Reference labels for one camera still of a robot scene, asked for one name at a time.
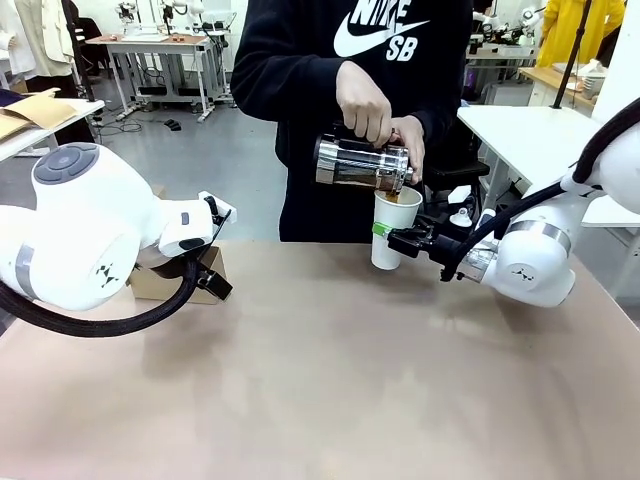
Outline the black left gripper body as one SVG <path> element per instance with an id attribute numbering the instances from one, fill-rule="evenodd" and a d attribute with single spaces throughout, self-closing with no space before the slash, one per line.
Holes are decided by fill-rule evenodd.
<path id="1" fill-rule="evenodd" d="M 233 290 L 233 286 L 214 270 L 201 270 L 197 280 L 197 287 L 221 301 L 226 301 Z"/>

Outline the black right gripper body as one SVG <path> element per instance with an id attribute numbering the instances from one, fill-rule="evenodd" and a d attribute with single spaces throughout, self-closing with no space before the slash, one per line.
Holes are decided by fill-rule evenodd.
<path id="1" fill-rule="evenodd" d="M 463 258 L 471 249 L 471 238 L 458 241 L 442 233 L 434 235 L 428 242 L 429 259 L 443 267 L 443 273 L 456 273 Z"/>

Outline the person's left hand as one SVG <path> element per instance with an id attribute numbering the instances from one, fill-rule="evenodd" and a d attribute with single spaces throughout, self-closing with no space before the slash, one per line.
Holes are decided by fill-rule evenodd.
<path id="1" fill-rule="evenodd" d="M 422 124 L 416 117 L 411 115 L 393 118 L 391 124 L 392 134 L 389 142 L 402 145 L 408 150 L 409 164 L 413 170 L 410 183 L 416 185 L 422 181 L 425 155 Z"/>

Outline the person's right hand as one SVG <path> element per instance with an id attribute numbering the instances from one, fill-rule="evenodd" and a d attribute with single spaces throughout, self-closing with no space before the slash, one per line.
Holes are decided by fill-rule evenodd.
<path id="1" fill-rule="evenodd" d="M 373 79 L 357 64 L 344 62 L 336 76 L 336 101 L 343 123 L 358 138 L 381 147 L 392 135 L 391 105 Z"/>

